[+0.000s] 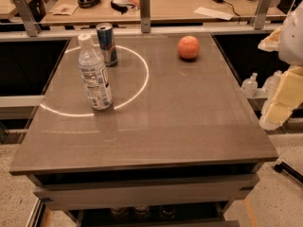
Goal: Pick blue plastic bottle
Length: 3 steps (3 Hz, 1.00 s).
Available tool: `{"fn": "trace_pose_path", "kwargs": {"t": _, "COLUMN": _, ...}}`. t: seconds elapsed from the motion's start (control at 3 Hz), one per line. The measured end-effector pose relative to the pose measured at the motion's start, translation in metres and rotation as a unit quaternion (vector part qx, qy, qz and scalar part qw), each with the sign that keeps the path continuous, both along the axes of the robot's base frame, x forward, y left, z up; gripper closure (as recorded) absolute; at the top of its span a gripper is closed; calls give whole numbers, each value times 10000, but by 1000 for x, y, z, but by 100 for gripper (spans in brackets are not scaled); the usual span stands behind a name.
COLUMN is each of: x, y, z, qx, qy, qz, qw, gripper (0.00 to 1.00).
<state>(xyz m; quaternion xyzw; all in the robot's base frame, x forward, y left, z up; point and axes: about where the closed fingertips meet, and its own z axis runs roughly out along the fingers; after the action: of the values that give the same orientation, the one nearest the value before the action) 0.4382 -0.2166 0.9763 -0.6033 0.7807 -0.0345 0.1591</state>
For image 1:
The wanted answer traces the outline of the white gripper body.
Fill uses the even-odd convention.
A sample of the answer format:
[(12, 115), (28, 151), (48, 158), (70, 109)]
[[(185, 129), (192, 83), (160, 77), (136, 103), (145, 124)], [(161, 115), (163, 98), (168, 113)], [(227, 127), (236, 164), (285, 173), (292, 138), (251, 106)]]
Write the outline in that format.
[(278, 55), (291, 65), (303, 65), (303, 4), (290, 12), (283, 23)]

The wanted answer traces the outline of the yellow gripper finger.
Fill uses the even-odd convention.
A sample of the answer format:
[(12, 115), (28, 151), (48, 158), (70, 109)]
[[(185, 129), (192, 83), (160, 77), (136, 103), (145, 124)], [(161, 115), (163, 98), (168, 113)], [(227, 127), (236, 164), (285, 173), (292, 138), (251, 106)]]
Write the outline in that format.
[(258, 49), (266, 51), (266, 52), (273, 52), (278, 51), (279, 48), (279, 36), (281, 33), (281, 26), (275, 29), (269, 36), (263, 39), (258, 44)]
[(258, 123), (267, 131), (282, 126), (303, 103), (303, 67), (291, 65), (279, 76), (263, 104)]

